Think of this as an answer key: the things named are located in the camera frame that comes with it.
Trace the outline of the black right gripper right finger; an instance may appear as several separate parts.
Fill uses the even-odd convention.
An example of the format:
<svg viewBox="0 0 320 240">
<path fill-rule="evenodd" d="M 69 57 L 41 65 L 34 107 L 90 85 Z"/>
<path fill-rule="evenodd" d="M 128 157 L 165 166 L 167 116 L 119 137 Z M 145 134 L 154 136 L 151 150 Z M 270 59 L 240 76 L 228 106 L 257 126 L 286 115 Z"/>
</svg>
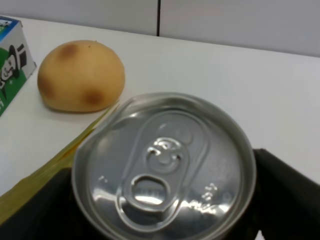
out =
<svg viewBox="0 0 320 240">
<path fill-rule="evenodd" d="M 255 149 L 257 185 L 239 238 L 318 240 L 320 185 L 265 149 Z"/>
</svg>

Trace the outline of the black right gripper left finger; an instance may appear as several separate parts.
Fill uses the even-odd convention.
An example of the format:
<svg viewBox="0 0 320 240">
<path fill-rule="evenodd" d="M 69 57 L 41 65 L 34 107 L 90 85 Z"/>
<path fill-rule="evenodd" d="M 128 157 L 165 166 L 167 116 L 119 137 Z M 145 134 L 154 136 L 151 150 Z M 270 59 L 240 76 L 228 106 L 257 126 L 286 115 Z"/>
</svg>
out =
<svg viewBox="0 0 320 240">
<path fill-rule="evenodd" d="M 100 233 L 79 209 L 71 169 L 55 174 L 27 203 L 0 225 L 2 240 L 99 240 Z"/>
</svg>

